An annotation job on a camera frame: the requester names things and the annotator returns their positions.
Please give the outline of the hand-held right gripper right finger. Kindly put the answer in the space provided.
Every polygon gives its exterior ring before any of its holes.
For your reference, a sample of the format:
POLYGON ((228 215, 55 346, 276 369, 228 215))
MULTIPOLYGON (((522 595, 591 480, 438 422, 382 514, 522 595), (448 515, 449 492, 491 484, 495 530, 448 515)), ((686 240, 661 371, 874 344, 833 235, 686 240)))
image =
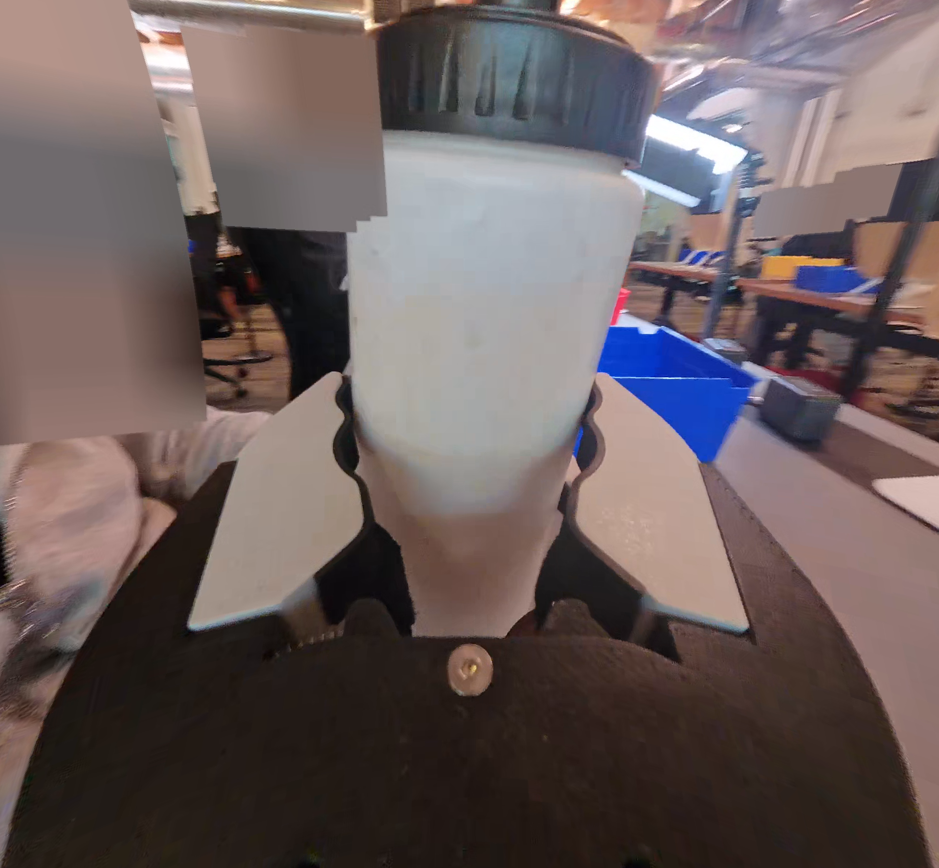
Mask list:
POLYGON ((616 640, 666 640, 670 622, 747 634, 697 457, 608 374, 594 379, 576 463, 536 583, 538 624, 557 603, 575 600, 616 640))

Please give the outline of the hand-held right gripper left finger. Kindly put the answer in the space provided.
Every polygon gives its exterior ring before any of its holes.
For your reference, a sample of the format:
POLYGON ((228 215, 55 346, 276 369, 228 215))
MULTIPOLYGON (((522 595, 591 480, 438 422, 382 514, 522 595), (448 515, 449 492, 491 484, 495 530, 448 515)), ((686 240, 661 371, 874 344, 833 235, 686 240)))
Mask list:
POLYGON ((292 635, 329 635, 352 605, 375 600, 410 635, 415 610, 401 549, 357 469, 350 381, 330 373, 241 450, 189 630, 273 616, 292 635))

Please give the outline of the white bottle black cap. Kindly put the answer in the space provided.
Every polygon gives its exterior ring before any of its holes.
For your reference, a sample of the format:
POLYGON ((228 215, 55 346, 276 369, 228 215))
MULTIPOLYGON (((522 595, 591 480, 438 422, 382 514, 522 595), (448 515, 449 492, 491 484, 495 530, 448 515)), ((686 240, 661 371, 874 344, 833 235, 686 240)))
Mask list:
POLYGON ((351 390, 423 637, 534 606, 638 233, 660 90, 560 0, 422 8, 372 34, 387 212, 348 238, 351 390))

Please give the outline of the person's left forearm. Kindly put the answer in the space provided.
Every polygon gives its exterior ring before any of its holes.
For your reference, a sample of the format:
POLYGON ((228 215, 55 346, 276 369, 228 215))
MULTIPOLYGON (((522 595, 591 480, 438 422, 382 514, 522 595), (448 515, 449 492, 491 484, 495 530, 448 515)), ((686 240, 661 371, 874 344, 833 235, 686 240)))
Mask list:
POLYGON ((236 460, 271 419, 264 411, 207 407, 205 419, 186 428, 119 438, 134 461, 143 493, 178 507, 193 498, 219 466, 236 460))

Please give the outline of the grey desk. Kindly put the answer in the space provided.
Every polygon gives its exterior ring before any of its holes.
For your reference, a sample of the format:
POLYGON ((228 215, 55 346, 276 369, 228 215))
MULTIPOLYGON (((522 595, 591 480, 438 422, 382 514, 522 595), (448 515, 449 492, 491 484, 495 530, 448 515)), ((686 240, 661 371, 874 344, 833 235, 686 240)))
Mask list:
POLYGON ((937 533, 766 428, 754 407, 715 462, 860 655, 906 757, 937 865, 937 533))

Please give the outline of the blue bin white tag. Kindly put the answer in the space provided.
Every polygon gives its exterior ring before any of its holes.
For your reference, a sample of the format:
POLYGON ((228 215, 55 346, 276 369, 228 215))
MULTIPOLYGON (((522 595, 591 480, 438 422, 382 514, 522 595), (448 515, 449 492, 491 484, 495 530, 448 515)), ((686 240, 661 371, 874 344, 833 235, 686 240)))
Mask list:
POLYGON ((608 329, 598 363, 660 416, 701 463, 713 462, 758 380, 668 329, 608 329))

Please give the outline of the wooden office table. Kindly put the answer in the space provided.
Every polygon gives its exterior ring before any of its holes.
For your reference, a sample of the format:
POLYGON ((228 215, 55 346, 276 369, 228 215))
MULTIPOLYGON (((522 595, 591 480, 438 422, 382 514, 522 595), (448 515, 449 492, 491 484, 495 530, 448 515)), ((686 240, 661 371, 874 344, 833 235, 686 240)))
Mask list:
POLYGON ((915 310, 882 306, 878 298, 871 303, 854 302, 772 280, 740 278, 736 286, 758 301, 775 302, 778 306, 771 310, 770 320, 795 326, 792 336, 780 341, 767 318, 754 315, 747 352, 749 360, 759 366, 768 367, 772 354, 782 350, 785 369, 797 369, 815 331, 851 341, 849 363, 838 386, 845 399, 862 387, 870 359, 882 348, 938 359, 937 337, 926 334, 925 322, 915 310))
POLYGON ((658 326, 677 330, 672 322, 672 310, 678 294, 698 297, 708 295, 712 284, 719 278, 717 268, 688 266, 664 262, 631 262, 626 279, 662 290, 658 312, 652 321, 658 326))

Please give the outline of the yellow plastic bin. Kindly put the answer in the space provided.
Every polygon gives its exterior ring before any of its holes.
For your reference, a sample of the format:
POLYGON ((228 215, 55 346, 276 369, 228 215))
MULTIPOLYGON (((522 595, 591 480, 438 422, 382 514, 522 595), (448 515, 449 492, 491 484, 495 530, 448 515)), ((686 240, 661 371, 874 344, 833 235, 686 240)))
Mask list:
POLYGON ((760 263, 759 279, 768 282, 791 284, 799 270, 804 267, 840 268, 844 259, 816 258, 807 255, 767 255, 760 263))

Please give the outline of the black light stand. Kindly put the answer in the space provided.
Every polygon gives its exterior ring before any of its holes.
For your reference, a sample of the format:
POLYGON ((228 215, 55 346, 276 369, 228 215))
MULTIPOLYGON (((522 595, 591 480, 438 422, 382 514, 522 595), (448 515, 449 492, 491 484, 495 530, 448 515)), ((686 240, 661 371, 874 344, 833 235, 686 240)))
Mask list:
POLYGON ((753 215, 759 204, 761 187, 766 184, 760 176, 764 162, 762 152, 751 148, 737 167, 733 216, 717 274, 710 284, 710 301, 700 332, 701 341, 716 337, 724 302, 736 276, 736 251, 743 223, 753 215))

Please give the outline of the small blue bin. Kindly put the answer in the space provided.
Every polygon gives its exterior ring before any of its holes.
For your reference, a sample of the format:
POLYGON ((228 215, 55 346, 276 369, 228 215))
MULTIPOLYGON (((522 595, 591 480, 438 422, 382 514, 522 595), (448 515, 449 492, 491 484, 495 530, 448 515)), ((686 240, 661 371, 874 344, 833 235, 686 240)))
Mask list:
POLYGON ((826 295, 876 293, 882 279, 864 275, 856 267, 811 263, 800 266, 792 286, 799 290, 826 295))

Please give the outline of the black round-base pole stand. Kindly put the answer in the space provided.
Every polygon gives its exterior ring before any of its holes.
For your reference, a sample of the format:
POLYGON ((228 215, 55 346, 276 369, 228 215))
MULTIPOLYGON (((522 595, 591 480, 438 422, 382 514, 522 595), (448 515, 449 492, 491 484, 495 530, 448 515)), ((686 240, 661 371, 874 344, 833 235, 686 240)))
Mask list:
POLYGON ((933 215, 937 206, 937 198, 938 152, 935 151, 912 191, 908 208, 910 218, 900 231, 894 252, 887 263, 886 275, 880 290, 861 326, 860 333, 854 339, 851 358, 840 381, 840 394, 846 400, 853 397, 863 384, 868 360, 875 353, 880 334, 886 326, 886 314, 892 299, 898 292, 902 276, 916 251, 923 226, 933 215))

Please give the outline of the LED light panel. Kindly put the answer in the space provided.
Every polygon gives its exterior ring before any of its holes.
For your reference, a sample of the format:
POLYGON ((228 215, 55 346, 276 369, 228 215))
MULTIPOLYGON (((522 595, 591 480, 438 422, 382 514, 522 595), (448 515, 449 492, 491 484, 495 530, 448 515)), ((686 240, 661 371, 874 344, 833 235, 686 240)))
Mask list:
POLYGON ((640 166, 630 178, 692 214, 720 212, 747 149, 733 141, 650 116, 640 166))

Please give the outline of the white air vent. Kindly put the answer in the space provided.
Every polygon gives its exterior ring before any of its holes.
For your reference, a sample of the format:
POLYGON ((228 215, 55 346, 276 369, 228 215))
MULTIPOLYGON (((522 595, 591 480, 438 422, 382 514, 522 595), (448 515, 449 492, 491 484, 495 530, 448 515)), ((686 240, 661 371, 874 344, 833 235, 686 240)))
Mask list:
POLYGON ((367 29, 392 23, 414 10, 434 7, 440 0, 361 0, 367 29))

